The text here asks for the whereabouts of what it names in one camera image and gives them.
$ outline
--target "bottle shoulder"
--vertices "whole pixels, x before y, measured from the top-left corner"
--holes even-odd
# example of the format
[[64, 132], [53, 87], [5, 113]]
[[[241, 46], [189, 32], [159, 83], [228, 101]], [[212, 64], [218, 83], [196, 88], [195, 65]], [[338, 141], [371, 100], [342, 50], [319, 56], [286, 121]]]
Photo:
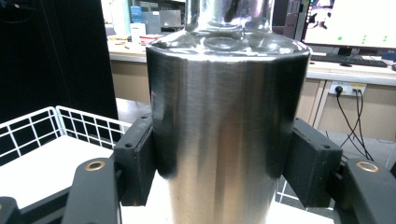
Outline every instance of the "bottle shoulder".
[[311, 49], [293, 39], [272, 32], [189, 33], [185, 30], [151, 42], [148, 48], [193, 55], [276, 56], [310, 55]]

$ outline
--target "white wire basket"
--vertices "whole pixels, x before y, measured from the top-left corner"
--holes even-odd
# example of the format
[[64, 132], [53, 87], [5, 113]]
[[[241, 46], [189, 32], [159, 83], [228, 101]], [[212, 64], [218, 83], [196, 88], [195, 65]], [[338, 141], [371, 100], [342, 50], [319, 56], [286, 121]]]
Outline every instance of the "white wire basket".
[[63, 135], [112, 149], [131, 125], [59, 105], [43, 108], [0, 124], [0, 166]]

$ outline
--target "keyboard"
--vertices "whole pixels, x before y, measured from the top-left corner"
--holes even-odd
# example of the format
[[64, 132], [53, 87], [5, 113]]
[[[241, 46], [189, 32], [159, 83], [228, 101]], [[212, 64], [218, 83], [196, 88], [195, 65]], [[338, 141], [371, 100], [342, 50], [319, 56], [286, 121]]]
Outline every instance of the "keyboard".
[[388, 67], [388, 65], [378, 60], [349, 58], [340, 55], [312, 55], [311, 61], [325, 62], [325, 63], [342, 63], [342, 64], [355, 64], [372, 67]]

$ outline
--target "bottle neck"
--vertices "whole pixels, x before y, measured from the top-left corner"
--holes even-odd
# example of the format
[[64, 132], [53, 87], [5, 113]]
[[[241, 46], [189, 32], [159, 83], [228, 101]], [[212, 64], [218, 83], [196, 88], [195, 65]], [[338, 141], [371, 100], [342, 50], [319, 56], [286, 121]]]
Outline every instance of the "bottle neck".
[[187, 0], [186, 31], [271, 31], [275, 0]]

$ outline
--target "black panel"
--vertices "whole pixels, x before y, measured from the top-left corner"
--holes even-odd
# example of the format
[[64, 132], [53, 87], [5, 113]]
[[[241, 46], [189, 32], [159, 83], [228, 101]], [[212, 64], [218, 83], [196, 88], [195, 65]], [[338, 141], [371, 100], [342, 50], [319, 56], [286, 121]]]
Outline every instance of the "black panel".
[[288, 12], [289, 0], [276, 0], [273, 13], [273, 26], [284, 26]]
[[34, 0], [0, 9], [0, 122], [48, 105], [116, 119], [99, 0]]
[[152, 118], [147, 114], [137, 119], [114, 147], [115, 162], [125, 181], [125, 191], [121, 196], [123, 206], [147, 203], [157, 170], [152, 141]]

